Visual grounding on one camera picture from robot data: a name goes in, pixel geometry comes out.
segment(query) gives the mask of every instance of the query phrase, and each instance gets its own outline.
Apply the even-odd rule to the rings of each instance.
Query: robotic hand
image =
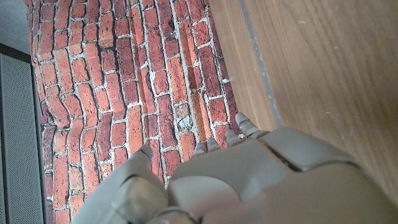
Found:
[[[143,145],[93,192],[72,223],[394,223],[398,210],[352,157],[301,131],[226,132],[175,170],[167,189]]]

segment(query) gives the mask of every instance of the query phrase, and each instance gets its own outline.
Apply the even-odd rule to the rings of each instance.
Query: red brick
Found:
[[[165,71],[159,71],[155,73],[154,85],[157,94],[165,93],[169,90],[169,84],[167,83],[167,75]]]
[[[47,197],[52,197],[52,173],[45,174],[45,194]]]
[[[145,11],[145,23],[148,28],[154,28],[159,25],[155,8]]]
[[[114,31],[117,36],[129,34],[129,24],[125,17],[118,19],[114,26]]]
[[[54,151],[65,152],[67,145],[68,131],[58,131],[54,137]]]
[[[135,4],[139,3],[139,0],[128,0],[130,2],[130,6],[133,6]]]
[[[213,52],[210,47],[199,49],[199,57],[203,79],[205,81],[206,92],[208,96],[218,96],[221,94],[220,83],[213,60]]]
[[[166,51],[167,57],[173,57],[178,54],[179,47],[178,47],[178,40],[174,37],[167,37],[164,40],[164,47]]]
[[[42,74],[44,85],[51,85],[57,83],[57,77],[55,76],[55,67],[53,63],[46,63],[42,65]]]
[[[53,4],[42,6],[42,19],[44,21],[52,21],[54,19],[54,9],[55,6]]]
[[[190,21],[187,20],[184,23],[179,25],[180,27],[180,39],[182,45],[182,51],[185,58],[185,63],[187,65],[193,65],[195,60],[197,59],[197,55],[195,53],[195,46],[193,44],[193,36],[191,32],[191,24]]]
[[[107,178],[112,172],[112,164],[101,164],[99,168],[101,169],[101,180]]]
[[[185,86],[184,72],[180,57],[168,59],[169,74],[173,88],[173,102],[179,103],[187,100],[187,89]]]
[[[54,211],[54,224],[69,224],[69,209]]]
[[[126,115],[126,107],[123,103],[121,86],[119,85],[118,74],[112,73],[105,77],[106,91],[108,92],[109,102],[114,112],[114,119],[123,119]]]
[[[68,135],[68,155],[69,162],[80,162],[80,135],[83,131],[83,119],[72,121],[72,128]]]
[[[114,150],[114,168],[118,168],[123,162],[127,161],[127,151],[125,147],[120,147]]]
[[[160,138],[162,139],[163,147],[177,145],[174,133],[174,119],[172,115],[172,107],[170,105],[170,95],[164,95],[157,99],[159,106],[159,128]]]
[[[86,113],[86,127],[93,127],[97,125],[98,117],[91,87],[89,84],[79,84],[77,90]]]
[[[40,104],[40,112],[41,112],[41,123],[42,124],[47,124],[47,123],[52,123],[52,115],[49,112],[49,109],[47,108],[47,104],[45,102]]]
[[[72,93],[73,92],[73,83],[72,83],[72,76],[69,66],[69,57],[68,52],[66,49],[56,50],[54,52],[55,56],[55,63],[57,64],[58,68],[58,75],[60,77],[60,87],[61,93]]]
[[[162,41],[158,28],[150,29],[148,31],[148,50],[152,70],[157,72],[159,70],[165,69],[162,52]]]
[[[190,89],[199,89],[202,87],[202,79],[200,74],[200,68],[188,67],[188,80],[189,80],[189,88]]]
[[[235,115],[238,113],[238,107],[235,103],[234,93],[232,92],[231,83],[224,84],[225,98],[229,108],[229,117],[231,118],[232,128],[236,134],[241,134],[241,129],[235,121]]]
[[[135,47],[134,50],[134,54],[136,56],[136,65],[137,67],[141,67],[147,61],[147,52],[145,51],[145,45],[141,47]]]
[[[72,0],[63,0],[58,2],[58,11],[55,20],[56,29],[65,29],[68,27],[69,7]]]
[[[179,106],[175,107],[175,116],[177,120],[180,120],[182,118],[185,118],[189,116],[189,106],[186,103],[183,103]]]
[[[224,58],[218,59],[218,64],[220,65],[220,73],[221,73],[222,79],[229,79]]]
[[[112,9],[111,0],[99,0],[101,6],[101,13],[104,14]]]
[[[135,46],[144,42],[144,29],[142,28],[142,19],[138,7],[130,9],[130,28],[133,36],[132,41]]]
[[[152,157],[151,161],[151,169],[152,172],[159,178],[159,180],[163,183],[163,173],[162,173],[162,164],[160,161],[160,145],[159,145],[159,140],[156,139],[151,139],[147,140],[146,144],[150,145],[154,155]]]
[[[205,10],[201,1],[187,0],[192,22],[198,22],[205,16]]]
[[[39,64],[35,63],[32,65],[34,67],[35,74],[40,74]],[[44,86],[43,86],[42,76],[35,75],[35,79],[36,79],[37,93],[39,94],[39,100],[43,101],[45,98],[45,94],[44,94]]]
[[[86,193],[87,196],[90,196],[100,182],[98,178],[98,168],[95,162],[94,154],[85,154],[83,156],[83,162],[86,180]]]
[[[72,61],[72,70],[73,74],[75,75],[75,82],[90,80],[86,70],[86,62],[83,58],[74,59]]]
[[[222,57],[223,53],[221,51],[221,45],[218,40],[218,35],[217,35],[217,31],[216,31],[216,25],[213,20],[213,15],[211,13],[211,10],[209,10],[208,12],[209,12],[209,22],[210,22],[211,33],[213,34],[213,42],[214,42],[214,47],[216,50],[216,55],[217,55],[217,57]]]
[[[109,110],[108,95],[104,89],[99,89],[96,92],[98,106],[101,110]]]
[[[97,87],[102,85],[102,71],[100,58],[98,57],[98,49],[96,43],[86,43],[86,58],[88,64],[88,71],[91,79],[93,80],[94,86]]]
[[[49,110],[58,124],[58,128],[63,129],[69,126],[68,112],[61,104],[58,97],[58,87],[51,87],[47,89],[47,100],[49,102]]]
[[[123,92],[127,105],[138,101],[137,82],[130,81],[123,83]]]
[[[97,39],[97,25],[96,24],[89,24],[86,26],[86,40],[96,40]]]
[[[226,110],[223,98],[217,98],[209,101],[209,111],[212,122],[226,121]]]
[[[42,140],[44,169],[52,168],[52,141],[56,126],[44,127],[44,135]]]
[[[157,116],[156,114],[145,116],[145,133],[146,136],[155,137],[157,136]]]
[[[83,136],[81,137],[81,145],[83,147],[83,152],[88,152],[93,150],[95,131],[96,131],[95,129],[90,129],[83,133]]]
[[[121,146],[126,143],[126,124],[117,123],[112,126],[112,146]]]
[[[60,30],[55,32],[55,50],[64,48],[68,45],[68,31]]]
[[[52,201],[47,200],[47,223],[55,223],[54,222],[54,207],[52,205]]]
[[[98,159],[101,161],[109,159],[109,150],[111,149],[111,123],[112,112],[101,115],[97,136]]]
[[[171,176],[181,163],[180,153],[177,150],[165,152],[164,163],[166,164],[166,175]]]
[[[141,92],[143,93],[141,100],[144,104],[144,112],[154,113],[155,112],[154,92],[150,84],[148,67],[144,67],[142,70],[139,70],[138,74],[141,76],[141,82],[139,83],[142,84],[140,88],[143,90],[143,92]]]
[[[189,16],[187,3],[185,0],[179,0],[174,2],[175,15],[177,16],[177,20],[182,22],[185,18]]]
[[[70,168],[70,188],[71,190],[83,190],[83,176],[79,167]]]
[[[99,26],[99,45],[101,47],[113,47],[113,16],[108,12],[101,16],[101,25]]]
[[[170,7],[169,0],[157,0],[159,9],[160,26],[165,37],[174,32],[174,22],[172,15],[172,8]]]
[[[66,204],[69,194],[68,189],[69,183],[67,156],[56,156],[54,161],[54,207],[58,208]]]
[[[121,81],[135,79],[134,62],[132,61],[131,44],[129,38],[116,40],[116,50],[119,62]]]
[[[193,152],[195,150],[195,137],[192,132],[180,134],[180,143],[182,150],[182,157],[185,161],[188,161],[191,156],[193,156]]]
[[[72,7],[72,18],[84,17],[86,13],[86,6],[84,4],[76,4]]]
[[[126,15],[126,6],[124,5],[124,0],[113,0],[114,4],[114,16],[116,18],[122,18]]]
[[[205,101],[200,91],[192,94],[192,106],[195,113],[195,120],[197,122],[198,140],[205,141],[211,137],[210,124],[205,108]]]
[[[226,125],[218,125],[216,126],[216,140],[218,142],[218,144],[222,147],[222,148],[227,148],[227,142],[225,139],[225,132],[229,129],[229,126]]]
[[[142,4],[144,5],[144,9],[146,9],[154,6],[154,0],[142,0]]]
[[[129,109],[129,117],[127,121],[128,138],[130,153],[135,153],[143,144],[142,140],[142,124],[141,124],[141,107],[134,106]]]
[[[115,70],[114,52],[111,49],[104,49],[101,51],[101,60],[103,71]]]
[[[206,22],[200,22],[193,27],[193,33],[195,34],[195,40],[197,45],[202,45],[210,41],[209,30]]]
[[[80,107],[80,101],[75,96],[66,96],[63,99],[63,103],[67,107],[69,113],[74,116],[80,116],[83,114]]]
[[[71,56],[82,53],[81,43],[83,42],[83,23],[71,22],[71,35],[69,39],[69,50]]]
[[[89,0],[87,5],[87,23],[98,22],[100,17],[100,2],[98,0]]]
[[[39,41],[39,54],[42,60],[51,58],[52,39],[53,39],[53,22],[43,22],[40,30],[42,31]]]
[[[175,117],[178,123],[178,130],[183,131],[192,127],[188,104],[184,103],[175,108]]]
[[[36,36],[39,31],[39,16],[40,16],[40,3],[35,2],[35,7],[33,8],[33,36]]]
[[[84,195],[83,194],[78,194],[78,195],[72,195],[70,196],[70,208],[72,212],[72,218],[77,214],[81,206],[83,205],[84,201]]]

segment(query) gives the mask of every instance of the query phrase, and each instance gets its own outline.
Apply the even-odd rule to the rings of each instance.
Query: vent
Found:
[[[30,65],[0,54],[2,204],[0,223],[43,223]]]

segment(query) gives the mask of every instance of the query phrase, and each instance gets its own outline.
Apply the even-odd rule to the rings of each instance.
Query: brick wall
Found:
[[[207,1],[24,1],[50,222],[68,223],[144,143],[167,185],[197,142],[238,131]]]

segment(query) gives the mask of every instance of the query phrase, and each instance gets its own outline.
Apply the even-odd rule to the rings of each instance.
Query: wooden floor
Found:
[[[210,6],[238,110],[338,146],[398,204],[398,1]]]

